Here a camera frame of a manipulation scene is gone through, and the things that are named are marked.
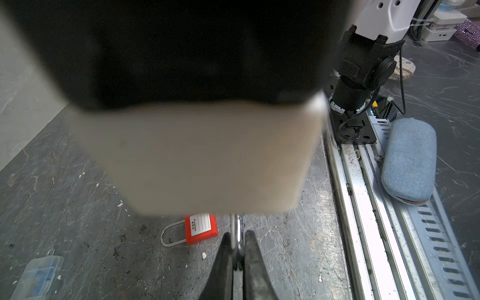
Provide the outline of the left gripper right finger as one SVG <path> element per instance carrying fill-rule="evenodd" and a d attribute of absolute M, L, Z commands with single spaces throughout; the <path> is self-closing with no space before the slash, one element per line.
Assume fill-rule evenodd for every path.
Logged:
<path fill-rule="evenodd" d="M 245 233 L 242 297 L 244 300 L 279 299 L 268 276 L 255 232 L 251 230 Z"/>

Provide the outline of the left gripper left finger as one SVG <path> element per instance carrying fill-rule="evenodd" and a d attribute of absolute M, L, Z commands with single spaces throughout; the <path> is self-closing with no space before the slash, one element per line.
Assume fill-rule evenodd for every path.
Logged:
<path fill-rule="evenodd" d="M 233 273 L 231 236 L 226 232 L 222 237 L 210 275 L 199 300 L 232 300 Z"/>

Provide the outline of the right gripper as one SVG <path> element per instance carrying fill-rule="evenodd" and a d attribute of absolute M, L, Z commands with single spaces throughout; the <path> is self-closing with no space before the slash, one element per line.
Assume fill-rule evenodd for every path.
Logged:
<path fill-rule="evenodd" d="M 2 1 L 139 214 L 296 207 L 350 1 Z"/>

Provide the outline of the red padlock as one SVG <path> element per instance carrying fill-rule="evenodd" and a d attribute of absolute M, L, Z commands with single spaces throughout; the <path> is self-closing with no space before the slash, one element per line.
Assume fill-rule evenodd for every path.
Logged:
<path fill-rule="evenodd" d="M 185 238 L 175 242 L 167 242 L 165 233 L 176 226 L 184 226 Z M 161 244 L 165 247 L 173 247 L 186 243 L 195 245 L 202 241 L 214 238 L 219 235 L 216 216 L 208 213 L 187 215 L 183 220 L 167 225 L 160 234 Z"/>

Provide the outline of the blue padlock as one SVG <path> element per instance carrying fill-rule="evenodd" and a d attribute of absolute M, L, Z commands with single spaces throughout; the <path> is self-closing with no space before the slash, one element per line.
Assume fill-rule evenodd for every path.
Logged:
<path fill-rule="evenodd" d="M 244 214 L 231 215 L 231 254 L 233 268 L 242 271 L 245 261 L 245 233 L 243 221 Z"/>

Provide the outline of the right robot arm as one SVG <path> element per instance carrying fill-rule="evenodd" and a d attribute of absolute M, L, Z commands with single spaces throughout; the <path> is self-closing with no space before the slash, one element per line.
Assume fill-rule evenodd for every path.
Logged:
<path fill-rule="evenodd" d="M 348 143 L 418 1 L 2 1 L 85 151 L 146 216 L 283 213 Z"/>

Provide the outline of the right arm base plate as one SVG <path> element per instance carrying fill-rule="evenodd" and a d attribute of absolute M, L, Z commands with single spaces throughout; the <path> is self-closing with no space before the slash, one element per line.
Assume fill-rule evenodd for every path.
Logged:
<path fill-rule="evenodd" d="M 364 112 L 353 120 L 347 113 L 330 111 L 332 129 L 337 144 L 365 145 L 377 141 L 368 115 Z"/>

